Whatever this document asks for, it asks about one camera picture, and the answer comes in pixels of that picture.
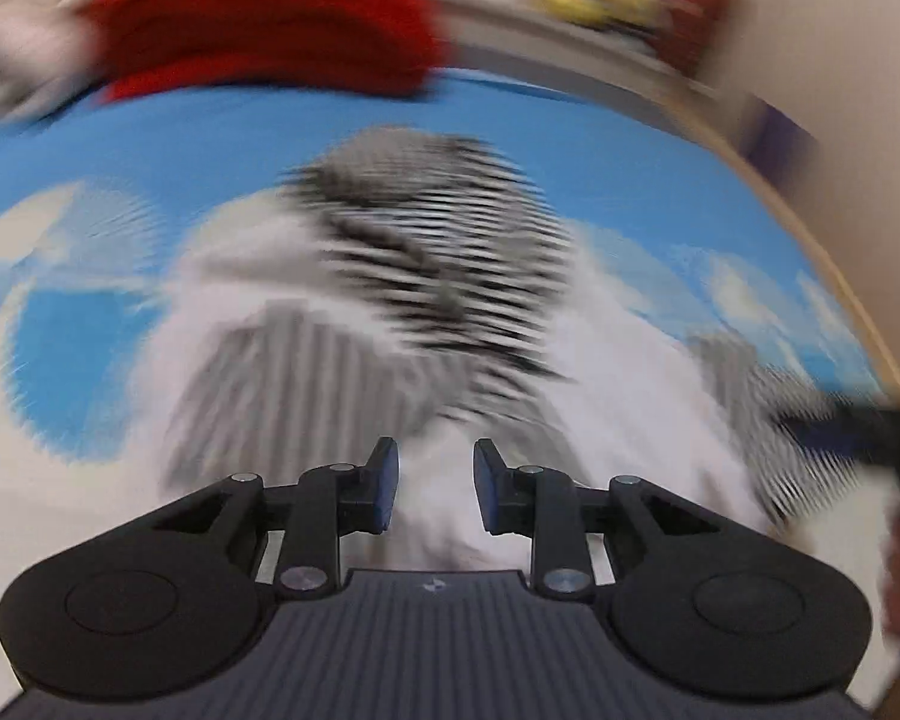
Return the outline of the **blue white bed sheet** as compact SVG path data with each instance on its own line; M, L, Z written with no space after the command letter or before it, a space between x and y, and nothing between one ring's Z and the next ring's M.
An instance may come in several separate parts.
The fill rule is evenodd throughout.
M779 202L661 110L447 70L419 101L182 89L0 127L0 596L16 575L162 497L131 433L149 338L195 247L261 223L279 179L347 135L470 135L530 177L600 260L616 395L686 338L733 333L826 388L893 376ZM17 684L0 645L0 709Z

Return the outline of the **red folded blanket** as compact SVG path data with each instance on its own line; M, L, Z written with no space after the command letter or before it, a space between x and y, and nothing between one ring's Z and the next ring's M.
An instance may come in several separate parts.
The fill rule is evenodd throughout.
M192 86L404 98L445 64L432 0L92 0L115 99Z

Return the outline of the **wooden bed frame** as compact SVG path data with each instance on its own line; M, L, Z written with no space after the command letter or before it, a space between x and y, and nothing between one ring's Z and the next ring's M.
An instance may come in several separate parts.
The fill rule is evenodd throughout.
M884 388L900 401L898 361L878 330L877 322L868 314L865 305L857 298L844 273L824 249L823 244L813 236L813 232L809 231L809 227L800 220L800 216L787 205L784 197L764 177L759 176L759 172L740 153L736 153L733 146L717 130L713 130L701 115L697 115L687 104L674 98L662 98L658 101L658 105L681 132L717 154L741 181L748 184L752 192L761 199L767 211L774 216L775 221L800 244L816 271L823 277L827 289L852 319L855 333L865 344L866 352L871 362L875 364Z

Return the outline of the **black white striped hoodie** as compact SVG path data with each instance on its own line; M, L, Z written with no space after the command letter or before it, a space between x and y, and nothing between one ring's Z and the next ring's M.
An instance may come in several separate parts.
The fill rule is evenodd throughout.
M134 371L131 445L164 497L272 484L400 447L393 527L352 561L525 567L479 522L471 450L601 486L637 475L784 533L854 488L777 411L820 415L793 359L634 312L598 231L564 220L486 143L372 127L222 205L188 236Z

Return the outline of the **dark red plush cushion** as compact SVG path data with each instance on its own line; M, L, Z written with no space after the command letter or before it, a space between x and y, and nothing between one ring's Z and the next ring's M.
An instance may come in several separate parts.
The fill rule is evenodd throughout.
M656 57L696 78L741 0L658 0L660 23L650 39Z

